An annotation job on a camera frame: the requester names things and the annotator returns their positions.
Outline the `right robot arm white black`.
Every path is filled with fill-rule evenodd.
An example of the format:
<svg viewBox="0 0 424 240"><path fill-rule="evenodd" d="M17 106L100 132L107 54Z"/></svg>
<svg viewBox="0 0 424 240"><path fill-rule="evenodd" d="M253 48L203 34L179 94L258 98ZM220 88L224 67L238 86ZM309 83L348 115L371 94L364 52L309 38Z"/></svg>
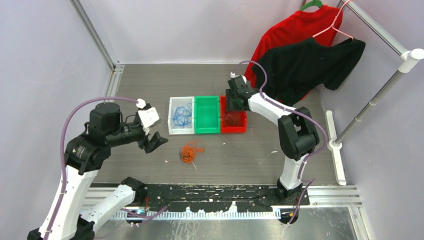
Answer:
<svg viewBox="0 0 424 240"><path fill-rule="evenodd" d="M277 180L276 194L283 205L291 205L302 191L302 176L307 157L320 142L310 111L286 106L248 85L243 75L230 78L225 91L226 110L250 111L277 126L279 145L285 156L283 171Z"/></svg>

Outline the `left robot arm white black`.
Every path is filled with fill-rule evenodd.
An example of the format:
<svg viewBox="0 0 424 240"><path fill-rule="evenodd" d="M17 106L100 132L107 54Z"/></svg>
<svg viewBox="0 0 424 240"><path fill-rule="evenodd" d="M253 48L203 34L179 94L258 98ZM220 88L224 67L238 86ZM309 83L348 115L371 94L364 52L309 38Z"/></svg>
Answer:
<svg viewBox="0 0 424 240"><path fill-rule="evenodd" d="M87 192L111 156L113 147L137 143L151 153L167 142L150 128L161 122L157 109L139 99L132 122L124 122L120 106L99 103L89 115L85 131L63 146L64 169L50 211L41 225L28 233L29 240L92 240L98 230L119 210L147 200L145 184L125 178L112 194L89 210L82 211Z"/></svg>

